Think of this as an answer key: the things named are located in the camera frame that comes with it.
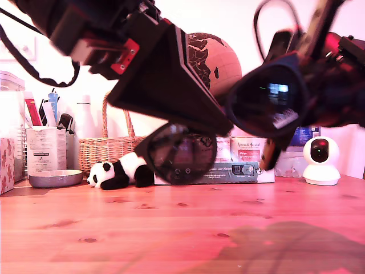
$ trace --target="small dish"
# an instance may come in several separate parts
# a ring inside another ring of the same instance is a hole
[[[69,187],[81,183],[81,170],[52,170],[29,175],[29,183],[35,188]]]

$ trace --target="white security camera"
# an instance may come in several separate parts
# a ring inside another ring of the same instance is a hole
[[[304,146],[304,158],[308,166],[303,177],[308,184],[334,186],[341,178],[335,164],[339,158],[340,149],[335,141],[328,137],[315,137]]]

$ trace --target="stuffed panda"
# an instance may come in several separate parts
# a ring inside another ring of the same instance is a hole
[[[143,158],[130,152],[115,163],[97,162],[90,170],[87,183],[103,190],[118,190],[130,184],[136,187],[149,187],[155,182],[153,171]]]

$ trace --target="black strap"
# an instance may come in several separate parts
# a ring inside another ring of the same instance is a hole
[[[8,39],[3,27],[0,25],[0,38],[4,43],[9,52],[14,56],[14,58],[18,61],[18,63],[35,79],[42,82],[43,84],[47,84],[53,87],[69,87],[74,84],[79,76],[80,65],[77,62],[72,61],[72,66],[74,67],[75,74],[72,77],[71,82],[66,84],[64,82],[57,83],[53,79],[50,78],[41,78],[39,77],[39,72],[29,63],[29,61],[18,51],[18,49],[13,45],[13,43]]]
[[[36,33],[43,35],[43,33],[41,33],[36,27],[32,26],[31,24],[28,24],[27,22],[24,22],[23,20],[12,15],[11,13],[8,13],[6,10],[2,9],[1,7],[0,7],[0,13],[8,16],[9,18],[13,19],[14,21],[18,22],[19,24],[22,24],[23,26],[27,27],[28,29],[31,29],[32,31],[35,31]]]

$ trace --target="globe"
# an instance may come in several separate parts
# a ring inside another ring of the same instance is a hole
[[[190,65],[218,103],[223,105],[229,90],[242,78],[236,53],[215,35],[191,33],[188,36]]]

